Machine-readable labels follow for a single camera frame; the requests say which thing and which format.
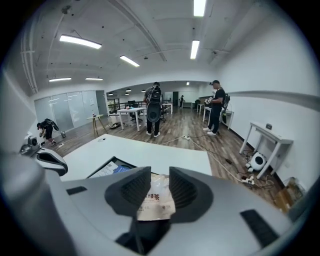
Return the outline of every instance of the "plastic bag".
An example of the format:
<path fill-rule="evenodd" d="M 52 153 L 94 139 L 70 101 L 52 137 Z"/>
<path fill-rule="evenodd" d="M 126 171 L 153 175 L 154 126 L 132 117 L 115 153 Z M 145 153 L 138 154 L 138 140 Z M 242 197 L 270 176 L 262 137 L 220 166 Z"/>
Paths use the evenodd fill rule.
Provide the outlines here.
<path fill-rule="evenodd" d="M 137 211 L 138 221 L 167 220 L 176 212 L 169 190 L 169 176 L 151 174 L 151 187 Z"/>

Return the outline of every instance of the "desk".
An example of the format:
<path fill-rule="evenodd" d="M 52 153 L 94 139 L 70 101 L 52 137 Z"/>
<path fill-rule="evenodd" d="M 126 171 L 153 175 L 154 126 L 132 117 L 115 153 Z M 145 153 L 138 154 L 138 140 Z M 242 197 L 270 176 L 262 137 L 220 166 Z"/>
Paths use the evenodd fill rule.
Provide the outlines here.
<path fill-rule="evenodd" d="M 184 104 L 190 104 L 190 109 L 193 109 L 193 102 L 182 102 L 182 108 L 184 108 Z"/>
<path fill-rule="evenodd" d="M 260 142 L 262 140 L 262 136 L 264 136 L 265 138 L 267 138 L 268 140 L 272 141 L 273 143 L 275 143 L 275 148 L 273 150 L 273 152 L 271 153 L 268 161 L 266 162 L 265 166 L 262 168 L 262 170 L 260 171 L 260 173 L 257 175 L 257 179 L 260 179 L 260 177 L 266 172 L 266 170 L 268 169 L 268 167 L 270 166 L 270 163 L 272 162 L 272 160 L 274 159 L 274 157 L 277 155 L 281 145 L 290 145 L 293 143 L 293 140 L 292 139 L 288 139 L 288 138 L 284 138 L 278 134 L 275 134 L 273 131 L 267 129 L 264 125 L 260 124 L 260 123 L 257 123 L 257 122 L 250 122 L 250 128 L 249 128 L 249 132 L 242 144 L 242 147 L 239 151 L 240 154 L 242 154 L 242 152 L 244 151 L 245 149 L 245 146 L 248 142 L 248 138 L 250 136 L 250 133 L 251 133 L 251 130 L 252 130 L 252 127 L 255 128 L 255 130 L 257 132 L 260 133 L 260 138 L 254 148 L 254 151 L 253 152 L 257 152 L 258 150 L 258 147 L 260 145 Z"/>
<path fill-rule="evenodd" d="M 171 115 L 172 115 L 172 112 L 173 112 L 173 103 L 163 103 L 162 106 L 170 106 L 170 110 L 171 110 Z"/>
<path fill-rule="evenodd" d="M 203 110 L 203 119 L 202 119 L 202 122 L 204 122 L 204 121 L 205 121 L 206 110 L 208 110 L 208 111 L 209 111 L 209 117 L 210 117 L 210 114 L 211 114 L 211 107 L 205 106 L 205 107 L 204 107 L 204 110 Z M 226 113 L 226 114 L 230 114 L 230 115 L 231 115 L 229 125 L 227 125 L 226 123 L 222 122 L 222 111 L 220 112 L 219 120 L 220 120 L 220 123 L 222 122 L 223 124 L 225 124 L 225 125 L 228 127 L 228 130 L 229 130 L 229 129 L 230 129 L 230 127 L 231 127 L 232 120 L 234 119 L 234 112 L 233 112 L 233 111 L 230 111 L 230 110 L 226 110 L 226 111 L 225 111 L 225 113 Z"/>
<path fill-rule="evenodd" d="M 146 119 L 146 116 L 145 116 L 145 110 L 146 109 L 144 107 L 135 107 L 135 108 L 132 108 L 132 109 L 120 109 L 120 110 L 118 110 L 117 113 L 119 114 L 119 117 L 120 117 L 120 123 L 121 123 L 122 130 L 124 129 L 124 124 L 122 122 L 121 113 L 128 113 L 128 124 L 131 122 L 129 113 L 135 113 L 136 128 L 137 128 L 137 130 L 139 132 L 140 131 L 140 127 L 139 127 L 138 112 L 139 111 L 142 112 L 143 123 L 146 126 L 147 119 Z"/>
<path fill-rule="evenodd" d="M 199 103 L 198 105 L 196 105 L 196 112 L 198 113 L 198 108 L 199 108 L 199 115 L 201 115 L 201 107 L 205 107 L 205 104 L 201 104 Z"/>
<path fill-rule="evenodd" d="M 104 127 L 103 123 L 101 122 L 100 117 L 102 117 L 103 114 L 97 114 L 96 116 L 90 116 L 87 118 L 87 120 L 92 119 L 92 126 L 93 126 L 93 135 L 94 137 L 99 137 L 98 134 L 98 129 L 97 129 L 97 123 L 96 123 L 96 118 L 98 118 L 98 120 L 100 121 L 100 124 L 102 125 L 103 129 L 105 130 L 106 134 L 108 134 L 106 128 Z"/>
<path fill-rule="evenodd" d="M 60 178 L 62 181 L 85 179 L 112 157 L 137 167 L 151 166 L 151 171 L 157 174 L 168 175 L 169 167 L 174 166 L 212 175 L 208 154 L 205 151 L 103 134 L 63 158 L 68 165 L 68 172 Z"/>

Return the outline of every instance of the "white wall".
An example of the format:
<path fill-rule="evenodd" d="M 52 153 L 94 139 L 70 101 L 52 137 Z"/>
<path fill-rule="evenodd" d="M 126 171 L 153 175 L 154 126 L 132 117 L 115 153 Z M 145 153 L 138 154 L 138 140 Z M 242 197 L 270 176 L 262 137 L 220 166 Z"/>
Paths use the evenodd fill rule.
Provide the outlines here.
<path fill-rule="evenodd" d="M 264 91 L 320 95 L 319 67 L 300 36 L 284 20 L 267 19 L 223 63 L 219 80 L 226 92 L 258 91 L 257 97 L 231 95 L 231 128 L 244 138 L 250 121 L 270 123 L 273 131 L 292 138 L 287 156 L 282 153 L 271 166 L 276 167 L 285 157 L 278 176 L 282 181 L 296 177 L 308 190 L 319 176 L 320 113 L 272 97 L 259 97 Z M 248 142 L 255 146 L 258 137 L 253 132 Z M 264 141 L 260 151 L 269 156 L 273 148 Z"/>

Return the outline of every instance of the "person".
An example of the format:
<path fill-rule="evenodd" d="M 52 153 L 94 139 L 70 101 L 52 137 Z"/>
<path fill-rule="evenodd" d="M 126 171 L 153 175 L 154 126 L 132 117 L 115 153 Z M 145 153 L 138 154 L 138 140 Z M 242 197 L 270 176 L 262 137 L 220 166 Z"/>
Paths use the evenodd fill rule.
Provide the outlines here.
<path fill-rule="evenodd" d="M 184 96 L 182 95 L 181 98 L 180 98 L 180 109 L 182 109 L 182 103 L 183 102 L 186 102 L 186 101 L 184 100 Z"/>
<path fill-rule="evenodd" d="M 54 146 L 55 144 L 57 144 L 55 142 L 55 140 L 52 138 L 52 131 L 54 130 L 53 125 L 47 121 L 47 119 L 45 119 L 43 122 L 38 122 L 37 123 L 37 128 L 42 129 L 42 131 L 40 132 L 40 137 L 42 137 L 45 133 L 45 138 L 51 142 L 51 146 Z"/>
<path fill-rule="evenodd" d="M 150 97 L 150 94 L 152 93 L 152 90 L 154 87 L 160 87 L 160 83 L 159 82 L 155 82 L 153 84 L 153 86 L 151 86 L 150 88 L 148 88 L 145 93 L 144 93 L 144 97 L 143 97 L 143 102 L 145 102 L 147 105 L 149 104 L 149 100 L 148 98 Z M 162 93 L 161 93 L 161 96 L 160 96 L 160 105 L 161 105 L 161 109 L 162 109 Z M 149 136 L 151 136 L 152 134 L 152 122 L 149 121 L 149 119 L 147 118 L 146 119 L 146 134 L 148 134 Z M 160 118 L 157 122 L 154 123 L 154 134 L 153 136 L 156 138 L 160 135 L 160 132 L 159 132 L 159 129 L 160 129 Z"/>
<path fill-rule="evenodd" d="M 215 92 L 213 100 L 211 100 L 210 102 L 211 112 L 209 117 L 209 125 L 207 128 L 203 128 L 203 130 L 206 131 L 208 135 L 215 136 L 219 129 L 220 112 L 222 110 L 223 102 L 226 99 L 226 93 L 225 90 L 221 87 L 220 82 L 218 80 L 214 80 L 211 84 L 213 89 L 217 91 Z"/>

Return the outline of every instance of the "ceiling light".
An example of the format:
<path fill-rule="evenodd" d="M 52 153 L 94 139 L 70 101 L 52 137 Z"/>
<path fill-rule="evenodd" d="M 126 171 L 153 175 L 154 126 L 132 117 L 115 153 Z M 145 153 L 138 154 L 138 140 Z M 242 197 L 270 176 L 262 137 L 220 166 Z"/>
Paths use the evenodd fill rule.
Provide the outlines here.
<path fill-rule="evenodd" d="M 102 44 L 100 44 L 100 43 L 92 42 L 89 40 L 85 40 L 85 39 L 82 39 L 79 37 L 74 37 L 74 36 L 69 36 L 69 35 L 62 35 L 60 37 L 60 41 L 67 42 L 67 43 L 74 43 L 74 44 L 83 45 L 83 46 L 88 46 L 88 47 L 92 47 L 95 49 L 99 49 L 102 46 Z"/>
<path fill-rule="evenodd" d="M 140 65 L 135 63 L 133 60 L 127 58 L 126 56 L 121 56 L 120 59 L 124 60 L 125 62 L 130 63 L 131 65 L 134 65 L 135 67 L 139 67 Z"/>
<path fill-rule="evenodd" d="M 192 41 L 192 48 L 191 48 L 191 56 L 190 59 L 194 60 L 197 56 L 197 51 L 198 51 L 198 47 L 199 47 L 199 40 L 193 40 Z"/>
<path fill-rule="evenodd" d="M 193 16 L 203 17 L 205 8 L 206 0 L 193 0 Z"/>
<path fill-rule="evenodd" d="M 58 81 L 64 81 L 64 80 L 71 80 L 71 77 L 49 79 L 49 82 L 58 82 Z"/>
<path fill-rule="evenodd" d="M 90 77 L 87 77 L 85 80 L 96 80 L 96 81 L 102 81 L 103 79 L 102 79 L 102 78 L 90 78 Z"/>

